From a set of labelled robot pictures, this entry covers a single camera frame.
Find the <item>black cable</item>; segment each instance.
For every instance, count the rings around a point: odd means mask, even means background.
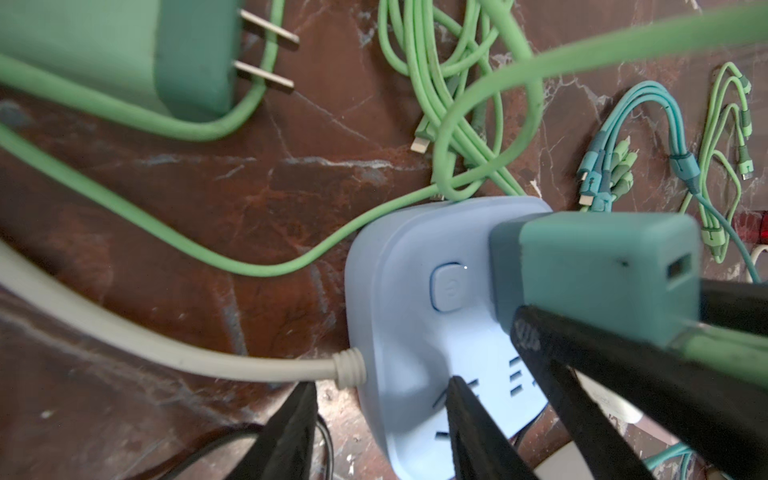
[[[331,432],[328,429],[326,420],[320,415],[317,415],[317,421],[315,426],[320,430],[320,435],[323,436],[323,443],[326,446],[326,474],[325,480],[333,480],[333,439],[331,438]],[[222,434],[222,436],[216,437],[207,444],[200,447],[198,450],[192,452],[184,460],[176,464],[173,468],[165,472],[163,475],[156,478],[156,480],[174,480],[182,472],[191,467],[195,462],[208,455],[213,450],[223,447],[236,440],[244,439],[247,437],[258,437],[259,432],[263,427],[257,424],[249,424],[241,426],[237,429],[230,430]]]
[[[216,450],[219,447],[223,447],[226,444],[236,440],[244,439],[246,437],[258,437],[261,429],[261,425],[249,424],[235,430],[230,430],[229,432],[224,433],[222,436],[211,440],[207,444],[200,447],[198,450],[192,452],[188,457],[179,462],[171,470],[168,470],[163,475],[158,477],[157,480],[174,480],[184,470],[191,467],[195,462],[203,458],[205,455],[208,455],[213,450]]]
[[[541,418],[541,416],[544,415],[544,410],[541,410],[538,415],[536,415],[536,418],[528,422],[526,426],[524,426],[522,429],[520,429],[520,432],[518,432],[517,435],[515,435],[515,440],[512,442],[512,447],[517,450],[520,448],[520,444],[523,443],[523,439],[525,438],[525,434],[528,433],[528,430],[531,429],[531,427],[538,422],[538,420]]]
[[[333,439],[326,420],[319,413],[317,414],[317,429],[320,430],[320,435],[323,436],[323,442],[326,444],[326,480],[333,480]]]

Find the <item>power strip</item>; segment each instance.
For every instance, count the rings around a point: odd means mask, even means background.
[[[508,437],[546,406],[496,320],[488,236],[501,222],[550,211],[533,197],[427,204],[387,215],[355,239],[345,284],[349,341],[368,373],[360,404],[400,478],[454,476],[451,376],[465,379]]]

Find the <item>green power adapter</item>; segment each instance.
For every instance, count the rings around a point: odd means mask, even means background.
[[[0,53],[185,121],[233,105],[242,0],[9,0]]]

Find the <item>marble surface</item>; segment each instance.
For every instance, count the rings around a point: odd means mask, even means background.
[[[521,0],[513,12],[533,49],[541,52],[728,3],[733,2]],[[438,5],[454,15],[461,11],[453,0]],[[254,0],[248,7],[264,12],[263,2]],[[4,87],[0,121],[217,252],[252,263],[290,260],[356,215],[429,182],[429,159],[409,151],[420,109],[409,80],[382,56],[376,9],[373,0],[289,2],[285,26],[301,36],[302,45],[298,51],[280,51],[276,72],[295,80],[296,90],[270,91],[255,115],[220,141],[160,138]],[[443,48],[451,46],[447,36],[439,40]],[[243,42],[243,59],[257,64],[261,40],[245,35]],[[755,131],[749,146],[756,178],[745,186],[737,214],[740,232],[754,241],[760,218],[755,212],[768,210],[764,45],[548,79],[543,125],[510,170],[529,194],[554,209],[574,208],[574,172],[581,155],[627,88],[642,80],[666,85],[683,110],[688,142],[695,145],[711,71],[726,59],[734,60],[754,86]],[[496,46],[492,66],[509,61]],[[241,82],[239,88],[247,85]],[[525,99],[521,91],[510,91],[504,100],[505,134],[512,138],[523,120]],[[684,188],[667,167],[666,129],[661,112],[652,107],[637,109],[628,121],[625,131],[641,155],[634,188],[616,210],[679,207]],[[733,194],[730,187],[722,188],[721,172],[713,170],[711,177],[713,189]],[[490,183],[481,190],[499,193]],[[288,358],[327,356],[348,346],[343,267],[352,238],[289,275],[234,276],[178,253],[4,151],[0,235],[79,293],[183,342]],[[734,248],[723,264],[707,257],[703,271],[709,278],[743,279]],[[190,451],[210,432],[265,421],[290,389],[152,366],[72,332],[12,296],[3,294],[0,300],[3,478],[151,478],[142,472]],[[331,382],[320,382],[318,390],[320,411],[336,442],[337,478],[394,478],[355,395],[339,392]],[[636,446],[650,445],[646,455],[662,448],[632,426],[625,432],[638,438]],[[567,440],[551,415],[531,431],[521,453],[535,465]],[[190,478],[216,478],[235,457],[235,451],[223,452],[196,466]]]

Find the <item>metal prong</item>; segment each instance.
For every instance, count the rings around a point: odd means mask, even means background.
[[[413,139],[413,143],[411,144],[411,150],[418,154],[427,153],[427,147],[429,147],[429,140],[426,138],[416,137]]]
[[[269,30],[271,32],[278,34],[283,38],[291,40],[296,45],[299,44],[299,35],[296,35],[295,33],[291,33],[290,31],[287,31],[285,28],[278,27],[274,23],[269,23],[267,20],[264,20],[261,17],[257,17],[253,13],[243,10],[242,8],[240,9],[240,16],[243,17],[243,20],[245,20],[246,22],[251,22],[255,25],[259,25],[261,28],[264,28],[265,30]]]
[[[234,65],[237,70],[248,72],[252,75],[256,75],[257,77],[261,77],[264,80],[273,81],[276,84],[281,84],[284,87],[293,88],[293,80],[289,80],[285,77],[275,75],[274,73],[269,73],[268,71],[262,70],[261,68],[254,67],[253,65],[249,65],[247,63],[243,63],[240,60],[235,60]]]

